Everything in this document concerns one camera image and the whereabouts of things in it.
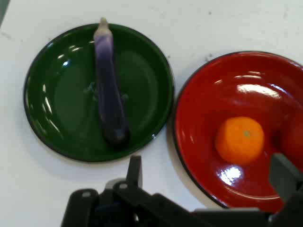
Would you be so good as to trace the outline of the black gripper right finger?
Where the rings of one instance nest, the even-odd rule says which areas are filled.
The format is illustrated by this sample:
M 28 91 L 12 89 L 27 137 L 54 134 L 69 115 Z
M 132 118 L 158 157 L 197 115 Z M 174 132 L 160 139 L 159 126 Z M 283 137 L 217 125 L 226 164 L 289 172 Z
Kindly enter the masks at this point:
M 303 225 L 303 174 L 283 154 L 271 156 L 269 182 L 283 207 L 269 219 L 270 227 L 301 227 Z

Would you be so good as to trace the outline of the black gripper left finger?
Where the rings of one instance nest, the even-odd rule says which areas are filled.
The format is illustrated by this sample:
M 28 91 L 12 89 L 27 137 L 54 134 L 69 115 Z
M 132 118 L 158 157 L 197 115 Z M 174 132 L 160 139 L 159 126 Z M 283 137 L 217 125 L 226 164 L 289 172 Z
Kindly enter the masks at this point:
M 190 212 L 160 194 L 142 188 L 141 156 L 131 156 L 125 179 L 99 194 L 74 191 L 68 200 L 63 227 L 196 227 Z

